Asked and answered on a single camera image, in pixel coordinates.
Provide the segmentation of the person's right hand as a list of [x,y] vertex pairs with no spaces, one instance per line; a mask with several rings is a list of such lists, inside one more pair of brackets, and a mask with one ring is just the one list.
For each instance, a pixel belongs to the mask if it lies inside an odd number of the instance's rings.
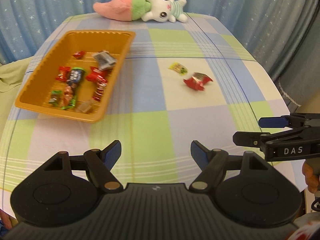
[[302,174],[305,177],[305,183],[308,186],[308,191],[315,194],[319,187],[319,176],[313,173],[313,168],[304,161],[302,166]]

